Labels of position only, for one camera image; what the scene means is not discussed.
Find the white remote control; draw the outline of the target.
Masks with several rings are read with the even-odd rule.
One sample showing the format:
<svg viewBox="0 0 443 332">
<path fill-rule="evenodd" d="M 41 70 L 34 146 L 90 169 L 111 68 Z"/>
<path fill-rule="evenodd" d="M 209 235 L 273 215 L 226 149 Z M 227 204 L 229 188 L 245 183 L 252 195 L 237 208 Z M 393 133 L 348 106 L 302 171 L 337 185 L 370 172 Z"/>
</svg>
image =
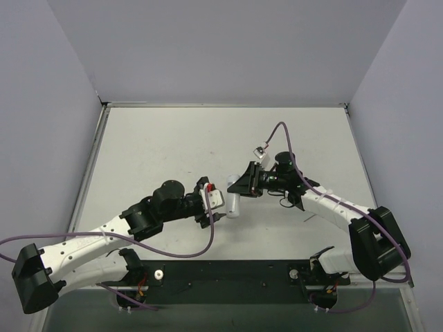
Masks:
<svg viewBox="0 0 443 332">
<path fill-rule="evenodd" d="M 227 187 L 230 187 L 240 178 L 239 174 L 231 174 L 227 178 Z M 240 216 L 240 195 L 228 192 L 226 194 L 226 217 L 236 219 Z"/>
</svg>

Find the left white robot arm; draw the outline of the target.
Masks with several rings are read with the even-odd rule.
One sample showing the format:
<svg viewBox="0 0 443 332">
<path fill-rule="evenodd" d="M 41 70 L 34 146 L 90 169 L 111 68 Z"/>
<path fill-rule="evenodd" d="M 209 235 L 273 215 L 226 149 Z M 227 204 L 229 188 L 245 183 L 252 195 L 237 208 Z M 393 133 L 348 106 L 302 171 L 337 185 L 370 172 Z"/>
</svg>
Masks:
<svg viewBox="0 0 443 332">
<path fill-rule="evenodd" d="M 22 310 L 39 312 L 59 296 L 100 282 L 135 284 L 142 275 L 138 263 L 108 257 L 113 250 L 142 242 L 163 230 L 165 223 L 192 217 L 202 228 L 213 228 L 223 216 L 222 192 L 202 177 L 191 193 L 175 180 L 164 182 L 153 194 L 130 206 L 112 220 L 88 232 L 74 232 L 64 241 L 38 248 L 24 246 L 12 269 Z"/>
</svg>

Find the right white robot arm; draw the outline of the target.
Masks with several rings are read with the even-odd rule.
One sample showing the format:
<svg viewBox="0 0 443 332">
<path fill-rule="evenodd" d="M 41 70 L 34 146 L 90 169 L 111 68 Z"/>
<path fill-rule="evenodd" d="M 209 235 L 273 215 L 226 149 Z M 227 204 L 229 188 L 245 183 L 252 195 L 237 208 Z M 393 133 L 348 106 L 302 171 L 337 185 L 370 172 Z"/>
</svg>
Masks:
<svg viewBox="0 0 443 332">
<path fill-rule="evenodd" d="M 386 207 L 364 207 L 327 192 L 319 183 L 304 177 L 295 164 L 294 154 L 284 151 L 275 156 L 274 168 L 266 171 L 251 161 L 228 193 L 258 198 L 265 191 L 287 194 L 296 208 L 329 221 L 347 233 L 346 250 L 327 247 L 311 256 L 312 268 L 326 275 L 359 273 L 377 281 L 411 257 L 408 244 L 393 213 Z"/>
</svg>

